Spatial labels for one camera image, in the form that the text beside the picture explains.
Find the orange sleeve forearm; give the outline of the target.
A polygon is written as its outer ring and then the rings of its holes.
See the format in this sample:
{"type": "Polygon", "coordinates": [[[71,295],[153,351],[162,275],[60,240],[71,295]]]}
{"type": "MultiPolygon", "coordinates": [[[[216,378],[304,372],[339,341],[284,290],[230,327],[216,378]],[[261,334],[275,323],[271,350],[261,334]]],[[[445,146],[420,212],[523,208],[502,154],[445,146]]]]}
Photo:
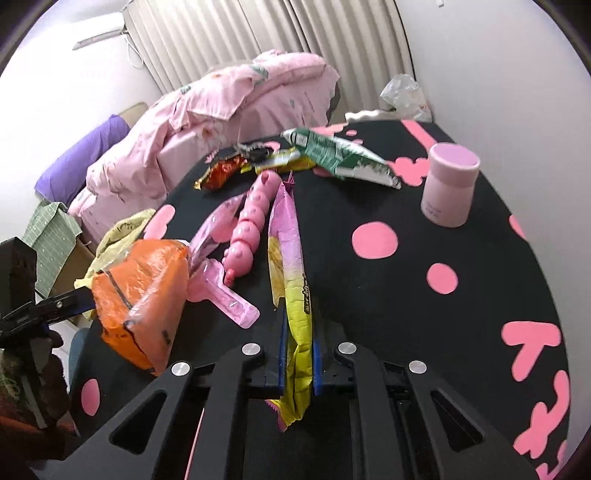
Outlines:
{"type": "MultiPolygon", "coordinates": [[[[31,465],[47,460],[65,459],[76,443],[73,431],[57,425],[49,429],[37,426],[26,405],[24,391],[10,376],[15,359],[1,355],[1,477],[33,479],[31,465]]],[[[50,354],[40,373],[40,404],[53,421],[68,413],[70,398],[61,360],[50,354]]]]}

